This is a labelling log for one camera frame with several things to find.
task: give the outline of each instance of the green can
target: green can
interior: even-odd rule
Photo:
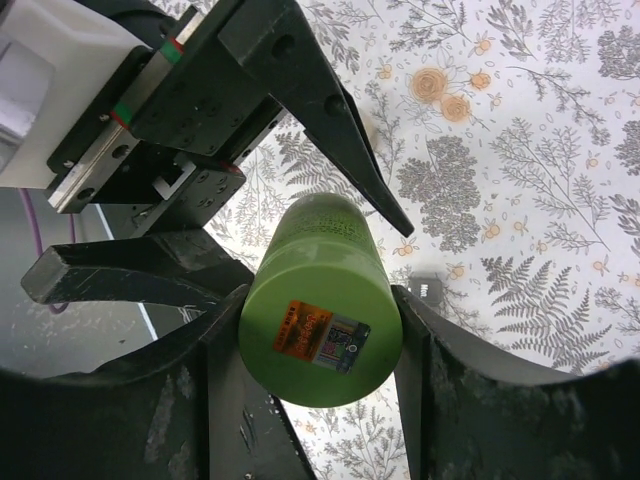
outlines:
[[[251,375],[297,405],[345,405],[389,377],[402,323],[355,204],[322,193],[289,207],[247,296],[238,339]]]

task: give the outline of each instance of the floral tablecloth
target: floral tablecloth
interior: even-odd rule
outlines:
[[[405,239],[369,216],[391,280],[437,275],[450,321],[553,368],[640,354],[640,1],[300,3],[417,226]],[[210,227],[253,268],[300,195],[367,210],[292,118],[243,170]],[[320,479],[409,478],[393,379],[288,412]]]

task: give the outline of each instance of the orange sticker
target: orange sticker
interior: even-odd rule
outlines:
[[[312,362],[331,324],[333,313],[293,301],[280,325],[274,350]]]

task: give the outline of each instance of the green cylindrical container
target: green cylindrical container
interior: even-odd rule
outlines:
[[[353,203],[323,193],[291,205],[256,273],[238,338],[253,377],[297,405],[345,405],[387,379],[402,324]]]

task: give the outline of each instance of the white line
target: white line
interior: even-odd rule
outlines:
[[[109,226],[109,223],[107,223],[107,217],[104,216],[104,212],[102,211],[102,207],[100,207],[100,205],[96,205],[96,210],[98,211],[98,215],[100,216],[102,225],[104,226],[104,229],[107,232],[107,238],[109,238],[109,240],[115,240],[115,238],[113,237],[113,232],[111,231],[111,227]],[[156,329],[151,323],[151,319],[149,318],[147,309],[144,308],[144,305],[141,303],[138,304],[138,308],[140,309],[140,313],[142,314],[144,323],[147,325],[147,329],[149,329],[151,338],[153,339],[153,341],[156,341],[158,339],[158,334],[156,333]]]

